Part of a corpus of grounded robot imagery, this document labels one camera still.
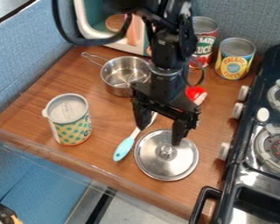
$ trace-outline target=stainless steel pot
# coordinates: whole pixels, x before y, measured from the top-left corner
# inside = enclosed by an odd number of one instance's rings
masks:
[[[83,52],[81,56],[101,67],[101,79],[105,82],[106,90],[112,95],[131,97],[130,83],[145,83],[151,77],[148,63],[138,57],[122,56],[107,60],[88,52]],[[107,62],[101,65],[91,58],[98,58]]]

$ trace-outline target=red can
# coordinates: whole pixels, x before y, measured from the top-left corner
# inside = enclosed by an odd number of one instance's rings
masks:
[[[212,60],[213,45],[218,36],[218,25],[210,17],[194,17],[197,48],[190,60],[190,68],[208,67]]]

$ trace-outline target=can label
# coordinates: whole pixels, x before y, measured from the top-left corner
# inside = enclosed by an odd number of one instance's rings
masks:
[[[71,123],[54,123],[56,130],[56,141],[64,145],[81,144],[87,140],[92,131],[92,124],[89,114],[84,115],[81,119]]]
[[[216,73],[228,80],[239,80],[249,72],[252,59],[252,55],[235,57],[224,55],[219,51],[215,64]]]
[[[210,36],[200,36],[198,37],[197,48],[195,55],[208,55],[212,52],[213,44],[216,40],[216,37]]]
[[[197,35],[197,39],[197,48],[194,54],[192,55],[194,59],[190,61],[190,67],[207,67],[212,60],[213,45],[216,40],[216,37],[207,35]]]

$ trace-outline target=metal pot lid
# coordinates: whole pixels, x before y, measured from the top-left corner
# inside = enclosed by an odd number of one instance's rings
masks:
[[[179,146],[172,146],[172,131],[161,129],[143,136],[136,144],[135,160],[148,176],[174,181],[183,179],[194,171],[199,162],[196,145],[183,139]]]

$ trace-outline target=wooden board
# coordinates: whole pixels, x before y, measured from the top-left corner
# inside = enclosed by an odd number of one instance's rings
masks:
[[[217,160],[219,146],[221,142],[229,142],[235,131],[237,122],[231,119],[233,106],[241,85],[249,85],[253,75],[238,81],[223,80],[212,68],[207,70],[203,87],[208,97],[199,117],[201,123],[188,135],[198,146],[199,165],[187,178],[161,182],[139,170],[132,152],[122,162],[113,162],[116,146],[135,128],[131,102],[105,91],[100,78],[101,68],[81,57],[84,51],[107,59],[129,55],[105,47],[73,49],[0,115],[0,128],[31,140],[17,141],[28,151],[189,218],[200,189],[203,186],[220,187],[223,163]],[[54,96],[64,93],[84,95],[90,104],[93,133],[85,143],[74,147],[56,143],[48,121],[41,115]],[[171,125],[171,120],[159,116],[140,136],[153,130],[170,129]],[[17,138],[3,136],[5,140]],[[32,147],[33,142],[47,148]],[[204,213],[211,215],[212,208],[205,209]]]

